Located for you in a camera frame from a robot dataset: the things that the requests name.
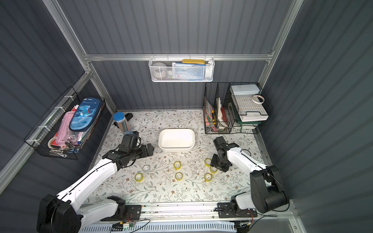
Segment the white storage box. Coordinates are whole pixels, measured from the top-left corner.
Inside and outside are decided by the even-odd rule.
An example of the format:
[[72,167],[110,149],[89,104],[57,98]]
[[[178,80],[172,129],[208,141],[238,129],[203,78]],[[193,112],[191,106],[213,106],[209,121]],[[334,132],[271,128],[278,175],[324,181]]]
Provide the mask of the white storage box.
[[165,129],[158,138],[164,152],[190,151],[195,146],[195,133],[191,129]]

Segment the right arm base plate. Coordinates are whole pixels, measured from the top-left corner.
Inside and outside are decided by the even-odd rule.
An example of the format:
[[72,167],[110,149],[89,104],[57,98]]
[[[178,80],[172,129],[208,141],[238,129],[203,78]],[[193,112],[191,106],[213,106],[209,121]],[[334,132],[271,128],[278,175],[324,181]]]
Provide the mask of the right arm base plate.
[[257,217],[256,209],[240,209],[232,203],[217,203],[214,211],[219,218],[254,218]]

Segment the clear transparent tape roll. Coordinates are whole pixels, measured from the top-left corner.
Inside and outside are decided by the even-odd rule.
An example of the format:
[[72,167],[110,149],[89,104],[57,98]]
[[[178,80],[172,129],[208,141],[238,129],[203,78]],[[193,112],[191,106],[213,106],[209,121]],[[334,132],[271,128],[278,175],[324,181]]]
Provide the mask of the clear transparent tape roll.
[[145,172],[145,173],[148,173],[150,171],[150,169],[151,168],[150,168],[149,165],[144,165],[143,168],[142,168],[143,172]]

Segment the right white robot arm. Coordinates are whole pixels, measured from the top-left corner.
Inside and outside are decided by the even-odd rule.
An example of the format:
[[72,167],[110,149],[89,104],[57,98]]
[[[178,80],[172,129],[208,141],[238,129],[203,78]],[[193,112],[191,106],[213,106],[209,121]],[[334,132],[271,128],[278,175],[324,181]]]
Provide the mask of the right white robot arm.
[[250,175],[251,191],[237,194],[231,198],[232,212],[255,209],[260,213],[278,212],[282,206],[289,208],[289,196],[282,186],[282,178],[276,166],[266,166],[251,157],[249,150],[236,143],[227,143],[220,136],[213,140],[217,153],[210,165],[221,172],[228,172],[235,165]]

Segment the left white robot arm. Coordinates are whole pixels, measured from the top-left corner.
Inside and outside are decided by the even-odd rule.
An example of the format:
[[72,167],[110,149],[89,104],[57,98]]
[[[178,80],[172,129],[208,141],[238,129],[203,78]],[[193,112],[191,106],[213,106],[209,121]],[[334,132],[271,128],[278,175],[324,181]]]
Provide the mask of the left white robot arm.
[[88,196],[107,178],[137,160],[153,156],[154,146],[142,144],[137,131],[124,135],[117,148],[108,151],[102,159],[79,180],[57,195],[47,195],[39,205],[37,232],[77,233],[100,220],[127,219],[126,201],[109,196],[105,201],[82,207]]

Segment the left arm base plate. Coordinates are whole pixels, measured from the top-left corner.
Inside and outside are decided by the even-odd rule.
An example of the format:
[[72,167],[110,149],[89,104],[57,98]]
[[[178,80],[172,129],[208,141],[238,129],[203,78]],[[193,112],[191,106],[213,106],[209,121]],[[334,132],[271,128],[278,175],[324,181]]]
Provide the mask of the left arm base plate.
[[119,206],[115,215],[101,219],[100,221],[137,221],[140,219],[142,205]]

